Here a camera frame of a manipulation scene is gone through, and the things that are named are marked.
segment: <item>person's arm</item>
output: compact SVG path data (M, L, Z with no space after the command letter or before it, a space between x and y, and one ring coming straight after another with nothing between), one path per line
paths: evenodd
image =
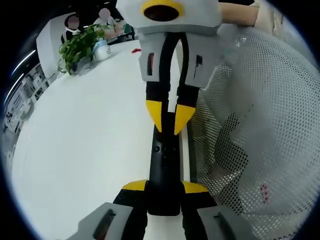
M122 34L123 33L123 30L121 30L119 27L118 27L118 23L116 22L116 20L112 17L112 24L113 24L113 27L114 27L114 32L115 32L115 35L119 35L119 34Z
M115 33L109 33L109 32L104 32L104 37L105 37L105 39L111 39L111 38L113 38L113 37L115 37L115 36L117 36L118 34L115 32Z
M257 20L259 8L234 3L219 2L222 23L253 27Z

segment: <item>green leaves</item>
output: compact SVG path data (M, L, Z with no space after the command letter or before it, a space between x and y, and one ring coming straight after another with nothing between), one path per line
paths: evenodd
M72 74L72 67L76 66L82 58L92 59L95 43L100 38L104 38L105 29L109 29L109 27L100 24L90 25L84 33L75 35L71 40L67 40L60 46L59 53L62 55L62 59L65 61L65 69L70 75ZM58 70L63 72L60 64L58 64Z
M62 62L62 59L60 59L58 62L58 71L65 74L67 71L61 67L61 62Z

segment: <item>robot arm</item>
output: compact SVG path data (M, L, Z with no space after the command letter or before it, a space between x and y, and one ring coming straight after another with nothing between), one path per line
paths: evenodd
M217 0L117 2L125 21L140 32L139 63L147 85L146 106L160 133L180 133L196 110L199 90L206 88L213 76L213 63L220 55L215 37L222 19L218 6ZM170 64L178 41L183 48L183 67L174 122L168 123Z

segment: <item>person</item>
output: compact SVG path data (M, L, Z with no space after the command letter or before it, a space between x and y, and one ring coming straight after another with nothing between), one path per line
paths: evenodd
M71 40L74 36L81 33L79 28L79 18L76 14L69 15L64 20L65 31L61 36L61 42L64 44L67 40Z
M220 2L219 7L223 23L254 27L273 35L296 49L318 68L315 57L298 30L267 1L254 0L249 6Z
M119 42L119 39L116 36L122 34L123 31L118 28L117 22L111 16L109 9L102 8L99 11L99 17L94 21L93 24L99 24L108 27L107 29L103 30L104 37L109 45Z

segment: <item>white table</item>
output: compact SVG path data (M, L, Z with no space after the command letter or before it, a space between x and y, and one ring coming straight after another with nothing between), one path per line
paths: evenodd
M12 185L43 239L70 237L82 218L112 203L122 186L149 177L154 124L145 107L140 53L131 53L139 47L138 41L116 44L114 56L85 75L57 79L25 123ZM176 84L179 75L174 55ZM182 217L148 216L144 239L185 239Z

